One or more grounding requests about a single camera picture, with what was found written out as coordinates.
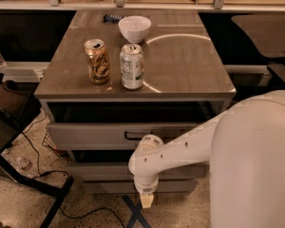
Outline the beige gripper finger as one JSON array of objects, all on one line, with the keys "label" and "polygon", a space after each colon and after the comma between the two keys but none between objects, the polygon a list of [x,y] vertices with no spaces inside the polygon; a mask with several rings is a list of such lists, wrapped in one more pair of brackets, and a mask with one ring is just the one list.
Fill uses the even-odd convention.
[{"label": "beige gripper finger", "polygon": [[154,195],[153,194],[140,194],[142,208],[150,208],[152,206]]}]

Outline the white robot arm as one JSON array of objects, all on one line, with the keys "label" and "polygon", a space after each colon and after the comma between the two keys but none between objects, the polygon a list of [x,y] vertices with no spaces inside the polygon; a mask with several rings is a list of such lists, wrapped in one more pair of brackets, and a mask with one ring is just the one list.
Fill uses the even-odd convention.
[{"label": "white robot arm", "polygon": [[245,99],[169,143],[142,138],[128,167],[142,206],[159,174],[210,163],[211,228],[285,228],[285,90]]}]

